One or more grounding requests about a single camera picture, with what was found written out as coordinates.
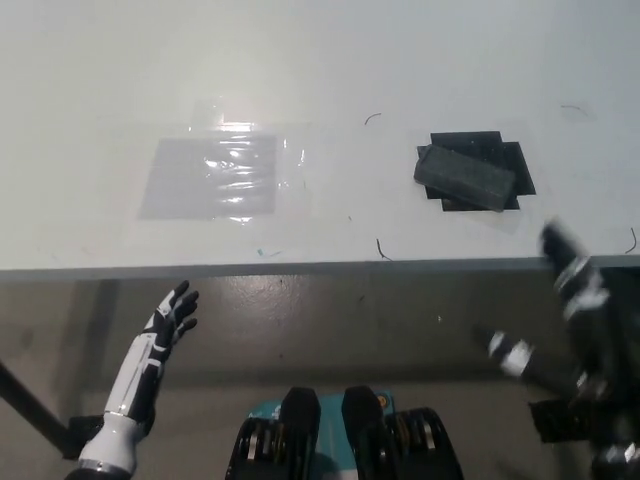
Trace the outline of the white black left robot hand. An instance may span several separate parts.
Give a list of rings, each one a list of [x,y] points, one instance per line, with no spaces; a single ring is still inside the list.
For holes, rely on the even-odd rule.
[[[197,325],[199,292],[181,282],[153,311],[133,339],[105,405],[105,412],[145,423],[155,410],[165,364],[174,346]]]

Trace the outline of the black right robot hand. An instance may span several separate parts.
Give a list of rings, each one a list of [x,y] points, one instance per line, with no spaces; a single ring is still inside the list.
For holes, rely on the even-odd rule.
[[[629,401],[638,380],[624,328],[630,313],[621,295],[557,222],[543,227],[540,242],[552,270],[574,364],[564,364],[523,339],[483,324],[473,326],[474,342],[505,375],[560,397]]]

